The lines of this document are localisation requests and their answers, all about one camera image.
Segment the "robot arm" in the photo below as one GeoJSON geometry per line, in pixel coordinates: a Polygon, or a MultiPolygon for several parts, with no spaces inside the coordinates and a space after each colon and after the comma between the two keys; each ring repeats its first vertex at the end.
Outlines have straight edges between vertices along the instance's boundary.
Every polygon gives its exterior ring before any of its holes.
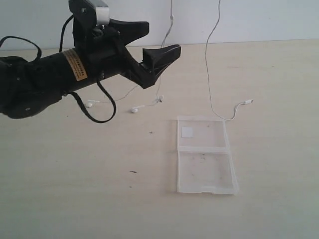
{"type": "MultiPolygon", "coordinates": [[[[41,58],[41,50],[35,45],[38,56],[32,62],[21,57],[0,58],[1,113],[12,119],[31,117],[71,94],[91,120],[107,122],[91,118],[74,91],[97,83],[111,99],[114,116],[115,102],[101,80],[120,74],[146,89],[180,57],[179,45],[143,49],[139,63],[126,45],[149,33],[148,22],[110,19],[109,8],[101,0],[69,0],[69,8],[74,18],[75,48],[41,58]]],[[[8,38],[0,41],[0,47],[8,38]]]]}

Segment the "black cable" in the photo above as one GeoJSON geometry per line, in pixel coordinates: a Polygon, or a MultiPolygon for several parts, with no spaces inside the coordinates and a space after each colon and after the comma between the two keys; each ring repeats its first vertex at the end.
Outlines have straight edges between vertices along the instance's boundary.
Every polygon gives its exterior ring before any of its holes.
{"type": "Polygon", "coordinates": [[[28,42],[28,43],[31,43],[31,44],[32,44],[33,46],[35,46],[35,47],[37,48],[37,50],[38,50],[38,53],[37,53],[37,55],[36,55],[36,58],[33,60],[33,62],[34,62],[34,61],[37,61],[37,60],[40,60],[40,58],[41,58],[41,56],[42,56],[42,50],[41,50],[41,48],[40,48],[37,44],[35,44],[34,42],[32,42],[32,41],[30,41],[30,40],[28,40],[28,39],[22,38],[22,37],[18,37],[18,36],[6,36],[6,37],[4,37],[4,38],[2,38],[2,39],[0,40],[0,48],[2,47],[3,43],[4,43],[7,39],[9,39],[9,38],[19,39],[19,40],[22,40],[22,41],[26,41],[26,42],[28,42]]]}
{"type": "Polygon", "coordinates": [[[87,111],[85,105],[83,104],[82,99],[80,98],[80,96],[75,93],[75,92],[69,92],[68,95],[72,95],[74,97],[74,99],[76,100],[76,102],[78,103],[81,111],[86,115],[87,118],[89,118],[91,121],[95,122],[95,123],[107,123],[109,122],[111,119],[114,118],[115,114],[116,114],[116,103],[114,101],[114,99],[112,98],[112,96],[105,90],[105,88],[102,86],[101,82],[99,79],[97,79],[96,83],[98,84],[98,87],[101,89],[101,91],[109,98],[109,100],[111,101],[112,105],[113,105],[113,114],[112,116],[108,119],[108,120],[97,120],[95,118],[93,118],[90,113],[87,111]]]}
{"type": "Polygon", "coordinates": [[[63,27],[62,27],[59,52],[62,52],[63,40],[64,40],[64,33],[65,33],[66,26],[69,24],[69,22],[70,22],[73,18],[74,18],[74,15],[70,16],[70,17],[66,20],[66,22],[64,23],[64,25],[63,25],[63,27]]]}

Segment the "orange warning label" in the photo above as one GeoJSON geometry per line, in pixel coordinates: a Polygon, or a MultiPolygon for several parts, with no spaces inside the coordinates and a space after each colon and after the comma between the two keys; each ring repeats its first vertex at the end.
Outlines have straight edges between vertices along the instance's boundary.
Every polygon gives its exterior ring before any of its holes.
{"type": "Polygon", "coordinates": [[[68,60],[70,66],[72,68],[72,71],[74,73],[76,81],[82,81],[82,80],[88,78],[88,75],[87,75],[86,70],[83,66],[83,63],[75,50],[73,50],[73,49],[67,50],[67,51],[64,51],[63,54],[66,57],[66,59],[68,60]]]}

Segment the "table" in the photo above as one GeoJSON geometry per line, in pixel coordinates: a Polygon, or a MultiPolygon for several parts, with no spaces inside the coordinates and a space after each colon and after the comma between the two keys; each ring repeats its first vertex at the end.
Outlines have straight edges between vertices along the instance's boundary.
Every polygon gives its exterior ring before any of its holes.
{"type": "MultiPolygon", "coordinates": [[[[71,96],[33,118],[0,116],[1,238],[319,238],[319,40],[208,52],[216,110],[230,117],[255,100],[227,123],[238,195],[176,193],[177,116],[212,115],[204,45],[186,45],[162,76],[164,102],[137,114],[130,108],[151,104],[157,87],[136,88],[104,125],[71,96]]],[[[134,86],[119,76],[103,85],[116,99],[134,86]]],[[[96,85],[78,93],[105,100],[96,85]]],[[[103,119],[112,106],[90,111],[103,119]]]]}

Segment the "transparent container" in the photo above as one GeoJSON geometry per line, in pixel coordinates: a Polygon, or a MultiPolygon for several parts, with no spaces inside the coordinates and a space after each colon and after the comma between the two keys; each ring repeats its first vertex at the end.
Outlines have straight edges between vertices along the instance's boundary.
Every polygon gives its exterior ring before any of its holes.
{"type": "Polygon", "coordinates": [[[177,191],[237,194],[239,187],[225,121],[179,116],[177,125],[177,191]]]}

